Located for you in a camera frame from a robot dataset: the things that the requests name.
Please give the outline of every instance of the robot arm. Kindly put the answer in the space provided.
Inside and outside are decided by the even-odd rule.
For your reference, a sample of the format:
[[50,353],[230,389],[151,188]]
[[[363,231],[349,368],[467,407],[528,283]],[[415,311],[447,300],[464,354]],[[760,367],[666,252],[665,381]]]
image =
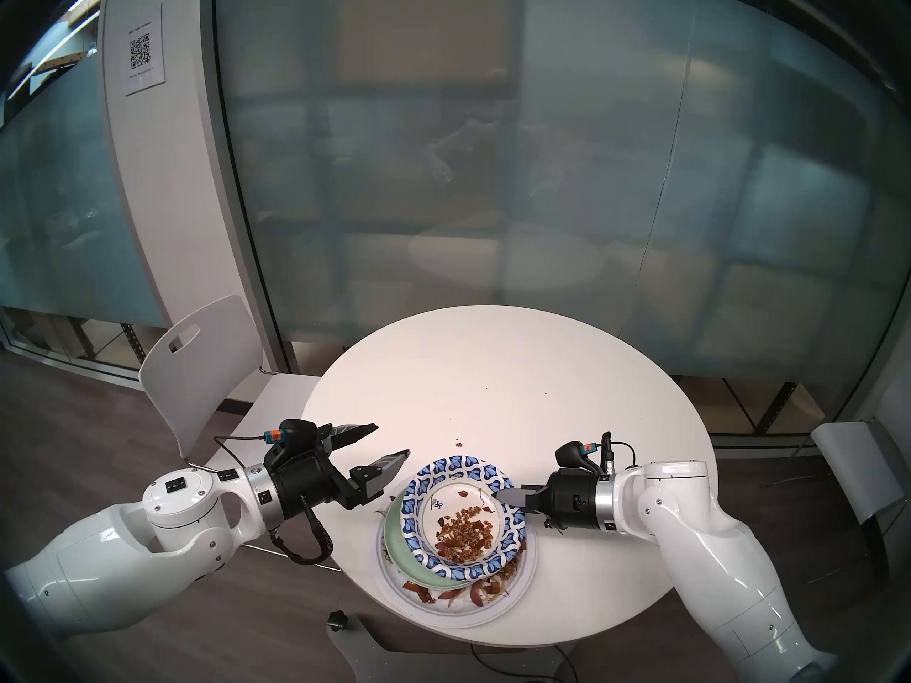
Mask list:
[[[329,454],[376,430],[375,425],[317,428],[284,421],[263,439],[272,444],[259,465],[211,472],[177,470],[146,488],[141,502],[114,504],[67,528],[37,556],[5,575],[29,614],[58,636],[111,631],[136,624],[183,592],[193,581],[224,566],[244,543],[275,535],[286,520],[306,512],[329,556],[332,541],[312,506],[337,501],[346,509],[383,493],[408,457],[386,455],[353,468],[345,479]],[[221,497],[241,499],[241,519],[229,526]],[[158,540],[160,549],[151,549]]]
[[[610,445],[605,436],[602,446]],[[595,448],[566,444],[557,450],[562,469],[547,485],[496,496],[546,514],[545,526],[595,528],[657,545],[683,605],[742,683],[796,680],[834,664],[836,657],[807,643],[753,532],[718,506],[705,462],[652,462],[614,473],[609,448],[601,466],[587,459]]]
[[831,667],[836,657],[807,643],[753,532],[718,506],[705,462],[656,462],[643,472],[637,516],[662,550],[683,605],[742,683]]

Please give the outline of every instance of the black cable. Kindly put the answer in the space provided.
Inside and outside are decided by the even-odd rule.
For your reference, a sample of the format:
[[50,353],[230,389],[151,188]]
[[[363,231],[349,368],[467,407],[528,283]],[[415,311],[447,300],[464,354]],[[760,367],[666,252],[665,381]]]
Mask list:
[[528,681],[528,683],[545,683],[546,680],[556,680],[557,683],[563,683],[563,681],[560,678],[556,678],[554,676],[545,676],[544,674],[540,674],[540,673],[531,674],[529,676],[528,673],[510,673],[509,671],[504,671],[504,670],[500,670],[499,668],[494,668],[490,664],[485,663],[481,660],[481,657],[479,655],[477,655],[477,652],[475,651],[474,644],[469,644],[469,647],[471,647],[471,655],[473,657],[475,657],[475,661],[477,661],[479,664],[481,664],[488,671],[493,671],[494,673],[499,673],[501,676],[511,676],[511,678],[525,678]]
[[566,652],[562,648],[560,648],[556,644],[554,644],[554,648],[557,651],[559,651],[561,655],[563,655],[563,659],[569,664],[569,669],[572,671],[573,678],[576,680],[576,683],[579,683],[579,674],[576,673],[576,667],[572,665],[572,661],[569,660],[569,656],[566,654]]
[[332,555],[332,538],[320,520],[316,518],[316,514],[314,514],[314,511],[303,497],[301,497],[301,505],[303,506],[303,512],[307,514],[307,520],[310,522],[310,530],[314,532],[316,543],[320,545],[320,555],[316,556],[316,558],[298,556],[297,553],[294,553],[291,548],[285,545],[284,541],[281,540],[281,537],[277,535],[277,527],[269,532],[269,537],[275,547],[284,553],[285,556],[288,556],[289,559],[291,559],[291,562],[296,563],[298,566],[316,566]]
[[214,435],[212,436],[212,440],[215,441],[215,444],[219,448],[234,458],[237,461],[237,464],[241,466],[242,470],[246,470],[247,466],[241,462],[241,459],[237,457],[237,455],[233,454],[228,446],[223,444],[221,441],[261,441],[263,440],[263,437],[261,435]]
[[629,443],[624,443],[623,441],[610,441],[610,444],[611,445],[626,445],[630,449],[630,452],[632,452],[632,465],[630,465],[630,467],[628,467],[627,470],[630,469],[631,467],[641,467],[641,465],[636,465],[636,451],[633,449],[632,445],[630,445]]

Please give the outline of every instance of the brown floor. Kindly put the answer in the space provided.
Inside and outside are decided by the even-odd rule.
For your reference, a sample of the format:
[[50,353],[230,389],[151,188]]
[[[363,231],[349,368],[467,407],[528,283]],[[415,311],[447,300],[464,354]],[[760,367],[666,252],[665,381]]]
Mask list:
[[[238,421],[216,413],[193,458],[208,459],[210,436]],[[0,351],[0,444],[3,568],[34,556],[74,521],[137,501],[150,479],[181,466],[173,436],[145,394],[6,351]],[[874,599],[869,562],[815,585],[802,580],[864,553],[857,522],[831,476],[763,487],[827,472],[818,457],[721,460],[720,501],[765,545],[810,642],[838,653]],[[286,540],[307,547],[306,523],[285,528]],[[568,574],[565,587],[574,587],[572,579]],[[78,636],[67,650],[86,678],[98,681],[352,681],[325,634],[326,616],[336,609],[357,613],[390,649],[467,651],[386,612],[342,574],[247,549],[132,628]],[[572,658],[581,681],[735,680],[674,591],[623,625],[579,642]],[[572,680],[566,666],[558,676]]]

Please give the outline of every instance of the paper sign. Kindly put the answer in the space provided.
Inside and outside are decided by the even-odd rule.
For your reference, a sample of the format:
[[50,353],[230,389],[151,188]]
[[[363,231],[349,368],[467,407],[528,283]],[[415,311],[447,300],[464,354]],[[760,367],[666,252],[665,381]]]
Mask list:
[[123,44],[123,70],[127,95],[165,81],[161,54],[161,5],[133,22]]

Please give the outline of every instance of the round table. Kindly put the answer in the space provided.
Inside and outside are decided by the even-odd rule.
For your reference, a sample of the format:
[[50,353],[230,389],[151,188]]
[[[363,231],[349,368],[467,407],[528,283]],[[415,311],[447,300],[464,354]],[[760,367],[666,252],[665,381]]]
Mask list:
[[[332,454],[344,475],[411,450],[390,487],[456,452],[492,462],[516,485],[543,485],[560,445],[597,442],[612,431],[632,444],[640,465],[704,460],[718,490],[709,435],[663,370],[607,332],[528,308],[460,306],[387,325],[330,367],[303,418],[379,426]],[[631,464],[628,449],[615,447],[616,465]],[[332,503],[316,513],[332,534],[335,562],[391,608],[369,566],[381,518],[374,508],[388,505],[382,496],[350,512]],[[529,524],[538,536],[537,571],[522,599],[489,624],[435,631],[513,647],[582,639],[637,615],[672,586],[655,545],[583,529],[560,534],[535,514]]]

